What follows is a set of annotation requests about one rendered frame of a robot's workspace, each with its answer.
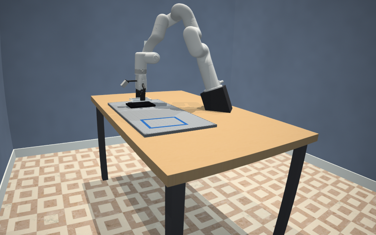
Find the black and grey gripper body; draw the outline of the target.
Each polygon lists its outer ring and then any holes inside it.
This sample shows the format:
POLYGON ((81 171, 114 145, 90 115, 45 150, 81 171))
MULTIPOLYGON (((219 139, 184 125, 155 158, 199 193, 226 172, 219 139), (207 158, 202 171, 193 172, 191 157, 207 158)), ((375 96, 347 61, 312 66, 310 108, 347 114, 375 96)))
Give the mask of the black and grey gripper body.
POLYGON ((137 82, 135 82, 135 88, 138 89, 138 90, 141 90, 142 89, 142 84, 144 83, 145 88, 147 90, 147 77, 146 77, 146 73, 135 73, 135 74, 136 74, 135 80, 137 80, 137 82))

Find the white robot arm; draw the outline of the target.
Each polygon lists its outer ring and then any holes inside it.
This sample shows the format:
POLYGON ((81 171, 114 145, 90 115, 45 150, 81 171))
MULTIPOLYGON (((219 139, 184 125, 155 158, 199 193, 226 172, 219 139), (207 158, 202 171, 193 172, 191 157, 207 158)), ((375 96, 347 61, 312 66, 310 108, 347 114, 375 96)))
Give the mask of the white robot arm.
POLYGON ((223 80, 219 81, 217 79, 209 48, 200 41, 202 34, 194 13, 184 4, 175 4, 171 9, 171 13, 157 16, 152 35, 145 43, 142 52, 135 53, 135 73, 147 73, 147 64, 159 62, 160 56, 158 53, 153 52, 153 49, 164 39, 166 29, 181 20, 183 20, 185 27, 183 38, 190 55, 197 59, 197 65, 205 86, 204 92, 222 87, 223 80))

